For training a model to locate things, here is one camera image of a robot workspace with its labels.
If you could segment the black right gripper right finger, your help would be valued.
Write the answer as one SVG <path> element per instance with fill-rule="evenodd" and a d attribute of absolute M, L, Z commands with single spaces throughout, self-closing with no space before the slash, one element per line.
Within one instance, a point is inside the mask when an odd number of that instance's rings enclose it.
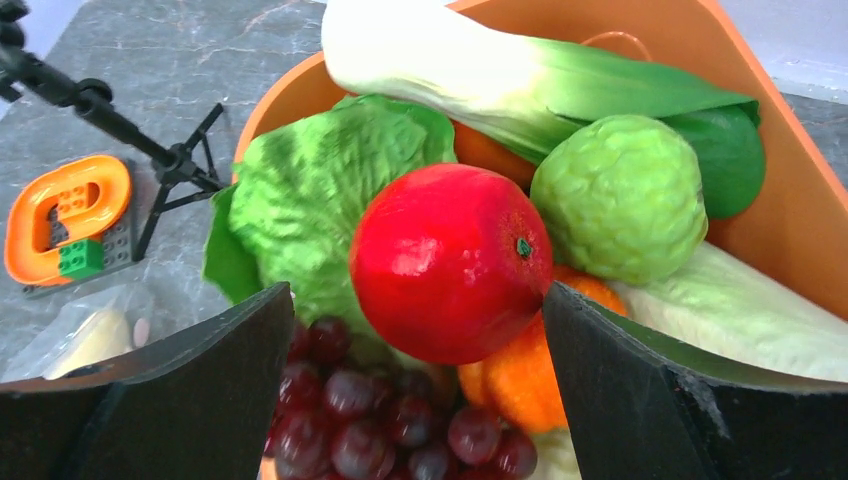
<path fill-rule="evenodd" d="M 552 362 L 586 479 L 843 479 L 847 387 L 739 363 L 556 283 Z"/>

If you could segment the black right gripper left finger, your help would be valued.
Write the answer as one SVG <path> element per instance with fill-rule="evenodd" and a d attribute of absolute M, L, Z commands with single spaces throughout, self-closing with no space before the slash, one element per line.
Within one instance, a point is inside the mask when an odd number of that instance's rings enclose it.
<path fill-rule="evenodd" d="M 254 479 L 293 328 L 279 283 L 146 347 L 1 387 L 5 479 Z"/>

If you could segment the clear zip top bag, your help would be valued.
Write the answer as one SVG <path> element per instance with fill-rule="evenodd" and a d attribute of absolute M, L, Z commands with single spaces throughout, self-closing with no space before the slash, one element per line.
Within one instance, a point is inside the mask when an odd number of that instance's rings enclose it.
<path fill-rule="evenodd" d="M 124 313 L 132 333 L 134 347 L 131 351 L 147 343 L 154 310 L 153 295 L 141 285 L 116 285 L 63 306 L 52 323 L 7 364 L 1 381 L 43 378 L 42 374 L 58 358 L 82 323 L 94 312 L 107 308 Z"/>

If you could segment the red toy apple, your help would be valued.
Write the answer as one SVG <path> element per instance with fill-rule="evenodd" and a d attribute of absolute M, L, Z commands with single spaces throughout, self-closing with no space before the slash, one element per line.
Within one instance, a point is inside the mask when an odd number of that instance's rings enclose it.
<path fill-rule="evenodd" d="M 376 332 L 422 361 L 461 365 L 505 346 L 532 321 L 552 281 L 536 208 L 498 173 L 424 167 L 367 207 L 349 270 Z"/>

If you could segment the white daikon radish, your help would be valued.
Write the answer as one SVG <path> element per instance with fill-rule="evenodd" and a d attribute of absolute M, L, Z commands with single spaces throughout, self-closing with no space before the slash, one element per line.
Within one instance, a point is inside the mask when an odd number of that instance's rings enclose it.
<path fill-rule="evenodd" d="M 123 312 L 111 308 L 96 311 L 77 329 L 42 377 L 54 380 L 75 369 L 128 353 L 133 347 Z"/>

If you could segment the small orange toy pumpkin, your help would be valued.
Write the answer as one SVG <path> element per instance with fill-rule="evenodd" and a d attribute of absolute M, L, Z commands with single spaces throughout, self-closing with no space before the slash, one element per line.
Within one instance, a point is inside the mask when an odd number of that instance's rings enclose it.
<path fill-rule="evenodd" d="M 458 378 L 471 404 L 493 410 L 527 433 L 568 428 L 542 312 L 504 348 L 459 366 Z"/>

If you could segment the purple toy grapes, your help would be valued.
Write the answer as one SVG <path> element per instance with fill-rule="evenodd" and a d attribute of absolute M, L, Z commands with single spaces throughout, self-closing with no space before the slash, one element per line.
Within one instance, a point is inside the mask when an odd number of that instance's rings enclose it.
<path fill-rule="evenodd" d="M 368 364 L 335 317 L 294 326 L 262 479 L 528 479 L 531 438 L 421 369 Z"/>

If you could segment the white napa cabbage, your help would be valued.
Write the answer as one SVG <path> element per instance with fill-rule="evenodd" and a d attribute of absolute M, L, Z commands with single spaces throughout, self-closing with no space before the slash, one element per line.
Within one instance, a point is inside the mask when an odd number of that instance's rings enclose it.
<path fill-rule="evenodd" d="M 704 242 L 669 277 L 613 281 L 631 319 L 702 350 L 801 377 L 847 379 L 847 323 Z"/>

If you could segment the green toy brick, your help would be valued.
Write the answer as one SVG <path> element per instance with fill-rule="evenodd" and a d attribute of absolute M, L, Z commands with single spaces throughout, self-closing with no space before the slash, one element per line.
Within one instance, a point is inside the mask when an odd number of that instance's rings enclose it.
<path fill-rule="evenodd" d="M 89 238 L 59 248 L 59 274 L 71 280 L 81 280 L 104 270 L 104 249 L 99 241 Z"/>

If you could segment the green lettuce leaf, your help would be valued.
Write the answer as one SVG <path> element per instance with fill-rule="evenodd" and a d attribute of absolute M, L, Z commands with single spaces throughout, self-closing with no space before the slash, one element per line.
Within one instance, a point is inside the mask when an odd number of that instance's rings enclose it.
<path fill-rule="evenodd" d="M 348 270 L 353 234 L 390 182 L 455 162 L 454 140 L 444 114 L 382 95 L 345 97 L 258 136 L 236 183 L 212 198 L 204 279 L 232 303 L 286 282 L 303 323 L 335 315 L 374 338 Z"/>

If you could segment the green bumpy custard apple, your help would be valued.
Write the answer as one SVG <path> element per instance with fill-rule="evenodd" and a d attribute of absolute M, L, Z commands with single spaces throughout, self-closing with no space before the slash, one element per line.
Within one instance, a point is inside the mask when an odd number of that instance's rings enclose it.
<path fill-rule="evenodd" d="M 644 116 L 571 135 L 536 169 L 530 199 L 565 263 L 636 285 L 681 268 L 709 226 L 694 149 Z"/>

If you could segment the orange plastic basket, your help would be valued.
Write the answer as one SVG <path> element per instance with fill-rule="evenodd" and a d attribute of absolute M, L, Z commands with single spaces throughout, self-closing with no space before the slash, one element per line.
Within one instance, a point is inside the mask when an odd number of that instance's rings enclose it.
<path fill-rule="evenodd" d="M 508 32 L 584 40 L 623 32 L 650 54 L 760 103 L 765 185 L 710 239 L 815 305 L 847 319 L 847 195 L 800 121 L 715 1 L 458 1 Z"/>

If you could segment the black microphone tripod stand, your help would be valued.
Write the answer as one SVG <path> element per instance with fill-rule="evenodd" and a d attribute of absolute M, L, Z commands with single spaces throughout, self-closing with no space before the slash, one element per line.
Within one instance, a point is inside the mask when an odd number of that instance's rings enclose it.
<path fill-rule="evenodd" d="M 214 166 L 207 136 L 224 112 L 223 105 L 215 104 L 186 141 L 166 148 L 115 110 L 113 92 L 106 82 L 96 78 L 75 81 L 26 51 L 25 34 L 18 21 L 28 13 L 23 1 L 1 3 L 1 97 L 9 104 L 20 99 L 22 93 L 14 87 L 19 83 L 57 108 L 71 107 L 78 118 L 151 159 L 160 186 L 132 253 L 132 259 L 140 261 L 163 213 L 208 199 L 225 187 Z"/>

